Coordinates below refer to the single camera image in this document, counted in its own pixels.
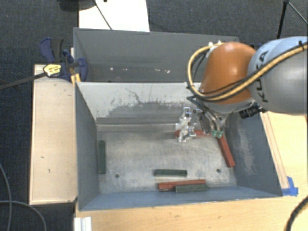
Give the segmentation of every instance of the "gray box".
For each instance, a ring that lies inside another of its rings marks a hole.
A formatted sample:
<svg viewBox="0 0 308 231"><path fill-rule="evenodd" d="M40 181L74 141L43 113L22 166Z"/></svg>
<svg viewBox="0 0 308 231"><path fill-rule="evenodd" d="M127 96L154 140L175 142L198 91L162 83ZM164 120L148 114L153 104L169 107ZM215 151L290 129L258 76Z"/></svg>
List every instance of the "gray box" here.
<svg viewBox="0 0 308 231"><path fill-rule="evenodd" d="M226 167L216 139L178 143L175 138L182 108L193 108L186 100L191 93L185 88L185 65L194 51L219 39L237 40L75 28L75 57L89 64L89 79L75 90L81 211L282 196L259 116L243 120L233 114L227 120L234 168ZM134 44L128 48L128 42ZM97 165L100 140L105 174ZM205 179L209 190L159 192L157 183L179 178L155 177L158 168L185 169L187 180Z"/></svg>

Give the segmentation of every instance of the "yellow cable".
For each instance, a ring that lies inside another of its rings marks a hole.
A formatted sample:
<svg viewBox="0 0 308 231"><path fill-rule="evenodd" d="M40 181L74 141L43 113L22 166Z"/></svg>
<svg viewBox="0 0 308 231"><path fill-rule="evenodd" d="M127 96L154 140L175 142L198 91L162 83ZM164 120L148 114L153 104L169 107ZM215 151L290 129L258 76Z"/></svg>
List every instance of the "yellow cable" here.
<svg viewBox="0 0 308 231"><path fill-rule="evenodd" d="M232 89L226 93L223 93L217 97L213 97L213 98L209 98L206 95L202 94L201 92L199 92L196 87L193 85L193 81L192 81L192 75L191 75L191 65L193 60L195 59L195 57L202 53L203 51L207 51L208 49L210 49L213 46L207 46L207 47L203 47L201 49L199 49L198 51L196 51L192 57L190 58L189 62L188 62L188 67L187 67L187 71L188 71L188 82L189 85L191 86L192 90L195 92L195 94L201 96L201 97L205 97L207 101L221 101L224 100L234 94L236 94L239 91L242 91L243 89L245 89L247 86L249 86L250 84L252 84L255 80L257 80L259 77L261 77L263 74L265 74L266 72L268 72L269 70L271 70L276 64L278 64L279 62L295 55L298 54L304 50L307 50L307 45L304 46L299 46L298 48L286 52L285 54L277 57L276 59L272 60L271 62L269 62L265 67L263 67L261 70L259 70L258 72L256 72L253 76L251 76L248 80L246 80L244 83L242 83L241 85L239 85L238 87L236 87L235 89Z"/></svg>

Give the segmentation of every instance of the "orange object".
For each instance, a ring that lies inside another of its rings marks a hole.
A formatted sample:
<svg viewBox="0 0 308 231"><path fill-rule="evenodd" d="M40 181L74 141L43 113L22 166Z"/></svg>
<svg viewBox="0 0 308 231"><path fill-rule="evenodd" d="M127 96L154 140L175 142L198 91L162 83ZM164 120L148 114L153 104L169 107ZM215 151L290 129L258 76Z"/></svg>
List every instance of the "orange object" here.
<svg viewBox="0 0 308 231"><path fill-rule="evenodd" d="M176 186L199 185L199 184L205 184L205 180L183 180L183 181L161 182L158 184L158 189L160 191L173 191Z"/></svg>
<svg viewBox="0 0 308 231"><path fill-rule="evenodd" d="M227 167L234 167L235 161L233 159L233 156L231 154L231 151L230 151L230 148L229 148L229 145L227 143L225 136L222 135L222 137L220 139L217 139L217 140L218 140L218 144L220 146L222 155L225 158Z"/></svg>
<svg viewBox="0 0 308 231"><path fill-rule="evenodd" d="M204 76L200 86L200 92L213 92L214 95L223 92L227 88L216 91L247 76L249 62L256 50L239 43L227 42L215 48L208 57ZM248 89L218 104L239 103L250 98Z"/></svg>

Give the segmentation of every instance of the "bin floor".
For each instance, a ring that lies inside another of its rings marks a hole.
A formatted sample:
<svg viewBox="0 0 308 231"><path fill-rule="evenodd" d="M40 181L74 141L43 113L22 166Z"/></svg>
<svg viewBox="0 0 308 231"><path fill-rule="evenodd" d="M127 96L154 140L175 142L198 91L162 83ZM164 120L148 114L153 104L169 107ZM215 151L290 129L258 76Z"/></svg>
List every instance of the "bin floor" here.
<svg viewBox="0 0 308 231"><path fill-rule="evenodd" d="M209 187L236 185L215 138L179 143L174 131L99 131L106 145L106 174L100 175L101 193L157 190L164 181L205 179ZM185 169L188 176L154 177L155 169Z"/></svg>

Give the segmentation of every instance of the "white paper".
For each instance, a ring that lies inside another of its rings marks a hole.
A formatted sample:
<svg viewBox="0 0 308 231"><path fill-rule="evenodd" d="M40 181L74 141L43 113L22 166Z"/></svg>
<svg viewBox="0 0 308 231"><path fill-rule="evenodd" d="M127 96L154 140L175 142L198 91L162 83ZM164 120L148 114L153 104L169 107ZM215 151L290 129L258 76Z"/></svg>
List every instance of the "white paper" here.
<svg viewBox="0 0 308 231"><path fill-rule="evenodd" d="M149 32L145 0L96 0L104 18L113 30ZM79 2L79 27L109 29L99 9L91 0Z"/></svg>

